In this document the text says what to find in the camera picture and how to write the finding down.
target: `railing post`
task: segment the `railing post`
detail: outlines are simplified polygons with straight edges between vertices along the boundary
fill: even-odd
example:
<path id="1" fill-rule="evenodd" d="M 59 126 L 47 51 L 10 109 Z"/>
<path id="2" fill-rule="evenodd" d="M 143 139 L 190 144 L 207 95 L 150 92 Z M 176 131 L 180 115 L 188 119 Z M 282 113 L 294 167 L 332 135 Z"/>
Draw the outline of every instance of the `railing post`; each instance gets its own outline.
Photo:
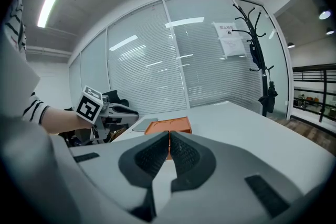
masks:
<path id="1" fill-rule="evenodd" d="M 325 107 L 326 107 L 326 98 L 327 98 L 327 71 L 324 69 L 323 71 L 323 103 L 322 103 L 322 109 L 321 109 L 321 115 L 319 122 L 322 122 Z"/>

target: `paper sign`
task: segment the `paper sign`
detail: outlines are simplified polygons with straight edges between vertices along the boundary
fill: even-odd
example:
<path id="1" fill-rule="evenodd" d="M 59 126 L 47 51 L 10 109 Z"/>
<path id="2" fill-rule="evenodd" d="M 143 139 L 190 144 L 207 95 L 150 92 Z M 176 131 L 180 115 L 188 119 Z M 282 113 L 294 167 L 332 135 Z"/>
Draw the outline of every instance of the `paper sign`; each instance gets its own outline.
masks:
<path id="1" fill-rule="evenodd" d="M 240 38 L 239 32 L 232 31 L 237 30 L 235 23 L 213 23 L 213 25 L 219 38 Z"/>
<path id="2" fill-rule="evenodd" d="M 219 40 L 226 57 L 246 55 L 244 44 L 240 38 L 220 38 Z"/>

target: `orange box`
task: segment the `orange box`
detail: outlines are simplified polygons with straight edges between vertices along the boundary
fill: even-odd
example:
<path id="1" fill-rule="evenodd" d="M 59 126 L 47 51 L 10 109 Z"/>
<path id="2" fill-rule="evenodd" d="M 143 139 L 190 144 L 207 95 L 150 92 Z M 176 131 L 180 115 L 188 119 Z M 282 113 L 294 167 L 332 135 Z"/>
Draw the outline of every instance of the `orange box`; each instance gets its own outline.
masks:
<path id="1" fill-rule="evenodd" d="M 192 130 L 188 117 L 152 122 L 147 127 L 145 134 L 152 134 L 164 131 L 169 131 L 169 154 L 167 159 L 172 159 L 172 156 L 170 155 L 170 132 L 177 131 L 191 134 Z"/>

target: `striped shirt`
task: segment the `striped shirt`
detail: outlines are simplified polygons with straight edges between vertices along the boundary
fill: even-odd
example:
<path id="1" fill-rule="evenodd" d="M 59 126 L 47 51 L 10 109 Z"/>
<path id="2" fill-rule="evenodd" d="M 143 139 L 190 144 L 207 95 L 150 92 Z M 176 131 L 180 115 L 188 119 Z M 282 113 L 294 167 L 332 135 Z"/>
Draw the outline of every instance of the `striped shirt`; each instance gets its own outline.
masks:
<path id="1" fill-rule="evenodd" d="M 9 42 L 15 48 L 16 51 L 26 59 L 26 27 L 22 22 L 23 4 L 22 0 L 14 0 L 9 7 L 7 16 L 4 20 L 3 28 L 4 33 Z M 31 121 L 41 124 L 42 117 L 47 108 L 33 92 L 29 98 L 29 106 L 23 113 L 23 119 L 25 121 Z"/>

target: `table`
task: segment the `table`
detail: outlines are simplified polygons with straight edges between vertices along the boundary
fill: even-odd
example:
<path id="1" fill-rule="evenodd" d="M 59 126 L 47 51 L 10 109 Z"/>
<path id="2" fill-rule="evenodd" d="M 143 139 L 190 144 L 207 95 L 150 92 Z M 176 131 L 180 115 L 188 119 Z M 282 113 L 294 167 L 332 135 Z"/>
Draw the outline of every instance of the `table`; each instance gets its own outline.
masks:
<path id="1" fill-rule="evenodd" d="M 260 114 L 230 102 L 198 106 L 188 110 L 149 114 L 142 119 L 168 120 L 187 116 L 193 134 L 244 148 L 277 169 L 306 194 L 326 181 L 331 173 L 335 157 L 319 145 L 300 134 Z M 140 119 L 113 143 L 144 135 L 132 129 Z M 172 161 L 166 161 L 153 181 L 157 211 L 169 199 L 170 181 L 176 178 Z M 170 180 L 163 187 L 163 179 Z"/>

